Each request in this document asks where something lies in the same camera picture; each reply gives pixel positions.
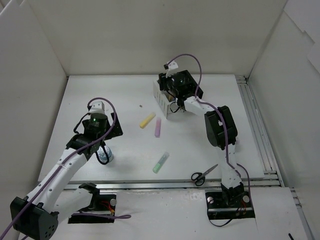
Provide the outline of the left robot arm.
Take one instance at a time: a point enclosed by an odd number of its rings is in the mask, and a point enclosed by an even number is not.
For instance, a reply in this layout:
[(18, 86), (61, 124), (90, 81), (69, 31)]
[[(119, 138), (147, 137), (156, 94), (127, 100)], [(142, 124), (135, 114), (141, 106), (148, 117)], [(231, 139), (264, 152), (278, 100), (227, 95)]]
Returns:
[(82, 121), (84, 132), (71, 138), (49, 174), (24, 198), (16, 197), (11, 202), (9, 228), (34, 240), (48, 240), (65, 219), (83, 208), (94, 210), (99, 206), (100, 191), (93, 183), (81, 184), (71, 199), (58, 199), (78, 170), (105, 148), (106, 140), (123, 135), (117, 114), (113, 112), (111, 117), (109, 123), (104, 113), (94, 112)]

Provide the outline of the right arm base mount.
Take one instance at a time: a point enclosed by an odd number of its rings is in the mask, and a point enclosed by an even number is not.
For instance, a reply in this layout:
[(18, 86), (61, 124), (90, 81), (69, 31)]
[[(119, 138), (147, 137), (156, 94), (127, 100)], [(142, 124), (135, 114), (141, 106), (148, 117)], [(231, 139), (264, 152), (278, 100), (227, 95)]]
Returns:
[(255, 210), (248, 191), (245, 191), (233, 203), (227, 203), (222, 192), (209, 191), (205, 193), (206, 213), (209, 222), (222, 228), (235, 220), (254, 219)]

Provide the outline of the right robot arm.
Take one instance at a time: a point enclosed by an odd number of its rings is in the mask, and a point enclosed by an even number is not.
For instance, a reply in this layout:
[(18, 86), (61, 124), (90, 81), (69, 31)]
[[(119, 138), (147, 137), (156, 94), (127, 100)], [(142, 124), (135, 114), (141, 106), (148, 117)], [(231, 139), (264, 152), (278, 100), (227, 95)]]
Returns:
[(172, 75), (160, 73), (156, 82), (158, 93), (172, 97), (169, 103), (175, 103), (178, 110), (204, 117), (207, 139), (213, 147), (219, 148), (221, 200), (227, 206), (241, 201), (245, 190), (235, 159), (238, 130), (230, 108), (226, 105), (216, 107), (203, 101), (204, 92), (188, 70)]

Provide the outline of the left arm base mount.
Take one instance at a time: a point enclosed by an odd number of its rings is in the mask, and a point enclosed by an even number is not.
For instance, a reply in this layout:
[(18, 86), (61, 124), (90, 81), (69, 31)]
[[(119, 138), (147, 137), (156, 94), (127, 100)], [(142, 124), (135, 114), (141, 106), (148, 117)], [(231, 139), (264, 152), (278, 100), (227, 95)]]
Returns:
[[(114, 216), (116, 204), (116, 194), (101, 194), (94, 198), (90, 206), (82, 208), (78, 213)], [(114, 219), (87, 215), (71, 216), (67, 221), (68, 224), (112, 224), (114, 222)]]

